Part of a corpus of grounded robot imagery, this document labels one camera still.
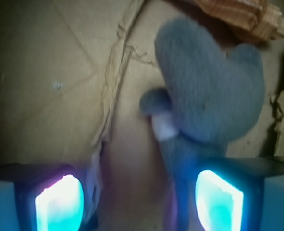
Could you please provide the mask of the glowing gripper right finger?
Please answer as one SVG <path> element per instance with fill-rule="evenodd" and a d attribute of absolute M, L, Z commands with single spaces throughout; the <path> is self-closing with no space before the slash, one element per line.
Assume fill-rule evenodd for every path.
<path fill-rule="evenodd" d="M 284 231 L 284 157 L 185 160 L 204 231 Z"/>

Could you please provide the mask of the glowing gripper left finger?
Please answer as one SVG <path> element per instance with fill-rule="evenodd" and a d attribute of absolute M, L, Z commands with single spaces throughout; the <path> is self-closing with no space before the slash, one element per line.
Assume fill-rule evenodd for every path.
<path fill-rule="evenodd" d="M 0 231 L 94 231 L 86 191 L 69 164 L 0 164 Z"/>

